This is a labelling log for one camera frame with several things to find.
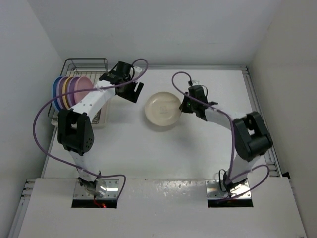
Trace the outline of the cream plate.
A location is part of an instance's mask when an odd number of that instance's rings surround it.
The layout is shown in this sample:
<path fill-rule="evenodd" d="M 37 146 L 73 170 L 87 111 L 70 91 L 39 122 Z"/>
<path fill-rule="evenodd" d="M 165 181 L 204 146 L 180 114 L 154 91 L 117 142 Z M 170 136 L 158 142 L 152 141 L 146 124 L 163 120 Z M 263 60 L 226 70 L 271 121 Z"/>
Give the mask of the cream plate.
<path fill-rule="evenodd" d="M 148 98 L 144 113 L 149 122 L 157 126 L 172 126 L 182 114 L 180 99 L 170 92 L 157 92 Z"/>

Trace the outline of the pink plate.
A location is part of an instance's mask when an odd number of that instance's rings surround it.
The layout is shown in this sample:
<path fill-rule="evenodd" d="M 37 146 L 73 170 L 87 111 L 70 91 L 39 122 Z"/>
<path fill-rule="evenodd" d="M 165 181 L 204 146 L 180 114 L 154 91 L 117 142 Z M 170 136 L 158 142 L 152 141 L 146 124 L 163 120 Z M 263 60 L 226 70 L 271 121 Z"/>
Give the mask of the pink plate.
<path fill-rule="evenodd" d="M 79 90 L 83 90 L 83 89 L 92 89 L 93 83 L 91 82 L 91 80 L 86 77 L 86 76 L 81 76 L 77 79 L 75 86 L 74 86 L 74 91 L 79 91 Z M 89 92 L 88 91 L 83 91 L 83 92 L 77 92 L 74 93 L 74 100 L 75 103 L 79 103 Z"/>

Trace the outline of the lilac plate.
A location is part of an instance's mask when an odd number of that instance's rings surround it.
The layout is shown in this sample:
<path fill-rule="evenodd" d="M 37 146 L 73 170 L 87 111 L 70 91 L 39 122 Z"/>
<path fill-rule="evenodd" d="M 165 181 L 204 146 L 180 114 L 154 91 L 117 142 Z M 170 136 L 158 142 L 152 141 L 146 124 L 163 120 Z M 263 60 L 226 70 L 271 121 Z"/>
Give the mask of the lilac plate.
<path fill-rule="evenodd" d="M 60 96 L 61 94 L 63 94 L 63 86 L 64 86 L 67 79 L 68 79 L 68 76 L 64 76 L 59 80 L 59 82 L 57 84 L 57 88 L 56 88 L 56 95 L 57 96 Z M 64 96 L 57 98 L 57 103 L 58 103 L 60 109 L 67 109 L 67 105 L 64 103 L 63 99 L 64 99 Z"/>
<path fill-rule="evenodd" d="M 67 90 L 66 91 L 70 92 L 70 94 L 68 94 L 66 96 L 69 108 L 71 108 L 75 104 L 73 91 L 74 91 L 75 84 L 76 84 L 78 79 L 79 79 L 79 76 L 73 77 L 72 79 L 70 79 L 70 81 L 68 83 L 68 86 L 67 86 Z"/>

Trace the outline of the orange plate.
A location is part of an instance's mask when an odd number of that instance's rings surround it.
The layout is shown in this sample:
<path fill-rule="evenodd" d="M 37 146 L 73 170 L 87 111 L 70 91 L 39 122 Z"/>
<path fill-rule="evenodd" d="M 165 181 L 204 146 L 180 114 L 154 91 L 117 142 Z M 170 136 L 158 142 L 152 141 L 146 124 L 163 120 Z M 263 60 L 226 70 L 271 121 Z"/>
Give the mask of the orange plate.
<path fill-rule="evenodd" d="M 71 81 L 73 78 L 74 78 L 73 76 L 70 76 L 70 77 L 68 77 L 68 78 L 65 80 L 65 82 L 63 83 L 63 86 L 62 86 L 62 94 L 67 93 L 68 85 L 69 85 L 70 81 Z M 68 103 L 67 95 L 62 96 L 62 101 L 63 101 L 63 103 L 64 103 L 64 108 L 68 110 L 68 109 L 70 108 L 70 106 L 69 106 L 69 103 Z"/>

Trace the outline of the blue plate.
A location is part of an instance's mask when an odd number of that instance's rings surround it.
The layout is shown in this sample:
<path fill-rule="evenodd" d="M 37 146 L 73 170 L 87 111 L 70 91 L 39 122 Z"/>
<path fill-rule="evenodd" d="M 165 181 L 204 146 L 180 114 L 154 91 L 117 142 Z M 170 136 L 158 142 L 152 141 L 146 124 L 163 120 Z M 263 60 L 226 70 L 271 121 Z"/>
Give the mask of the blue plate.
<path fill-rule="evenodd" d="M 52 83 L 52 87 L 51 87 L 51 95 L 52 98 L 56 97 L 56 89 L 57 89 L 57 84 L 59 83 L 59 81 L 63 78 L 63 76 L 59 76 L 55 79 L 55 81 Z M 52 106 L 57 110 L 57 112 L 60 111 L 60 106 L 57 102 L 57 100 L 52 101 Z"/>

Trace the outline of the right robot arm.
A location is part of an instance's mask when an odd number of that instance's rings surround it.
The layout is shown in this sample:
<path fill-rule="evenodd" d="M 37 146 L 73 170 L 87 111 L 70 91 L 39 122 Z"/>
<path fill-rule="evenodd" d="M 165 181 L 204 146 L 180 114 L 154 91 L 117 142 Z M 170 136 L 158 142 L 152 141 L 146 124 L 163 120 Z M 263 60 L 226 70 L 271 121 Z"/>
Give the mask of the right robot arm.
<path fill-rule="evenodd" d="M 242 184 L 259 157 L 273 146 L 271 135 L 258 112 L 231 115 L 225 113 L 217 107 L 216 102 L 207 101 L 201 85 L 188 88 L 179 109 L 230 130 L 233 148 L 229 168 L 224 172 L 220 184 L 223 191 L 229 192 Z"/>

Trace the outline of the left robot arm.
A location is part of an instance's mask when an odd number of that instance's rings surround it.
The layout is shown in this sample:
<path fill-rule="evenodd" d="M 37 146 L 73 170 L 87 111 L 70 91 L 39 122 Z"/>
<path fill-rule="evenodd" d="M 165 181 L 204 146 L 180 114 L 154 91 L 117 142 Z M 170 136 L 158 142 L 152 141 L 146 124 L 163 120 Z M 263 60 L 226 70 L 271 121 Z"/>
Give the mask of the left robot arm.
<path fill-rule="evenodd" d="M 144 74 L 135 74 L 133 64 L 119 61 L 112 70 L 102 74 L 89 93 L 70 109 L 58 113 L 57 140 L 70 153 L 79 173 L 80 185 L 93 196 L 103 196 L 106 183 L 101 172 L 94 169 L 89 159 L 93 147 L 92 121 L 96 113 L 114 96 L 136 103 L 143 88 L 137 79 Z"/>

